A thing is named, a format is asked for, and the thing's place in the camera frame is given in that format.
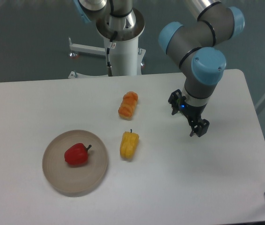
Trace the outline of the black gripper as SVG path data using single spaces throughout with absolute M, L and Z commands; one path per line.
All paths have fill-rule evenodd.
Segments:
M 168 103 L 171 105 L 172 115 L 180 112 L 187 118 L 191 126 L 190 137 L 194 135 L 201 137 L 207 132 L 209 128 L 209 121 L 201 118 L 201 114 L 204 111 L 206 105 L 192 106 L 187 104 L 185 102 L 185 96 L 179 89 L 171 93 Z

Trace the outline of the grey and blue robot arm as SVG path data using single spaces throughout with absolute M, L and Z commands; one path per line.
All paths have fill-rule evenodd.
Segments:
M 85 22 L 96 23 L 104 41 L 108 76 L 139 75 L 142 56 L 138 40 L 145 20 L 133 2 L 76 0 L 74 4 Z M 183 114 L 191 135 L 200 137 L 209 127 L 202 112 L 226 68 L 226 58 L 215 46 L 240 34 L 245 20 L 241 10 L 226 7 L 219 0 L 188 0 L 186 5 L 196 24 L 185 27 L 171 22 L 161 30 L 158 42 L 186 77 L 183 89 L 169 97 L 172 113 Z

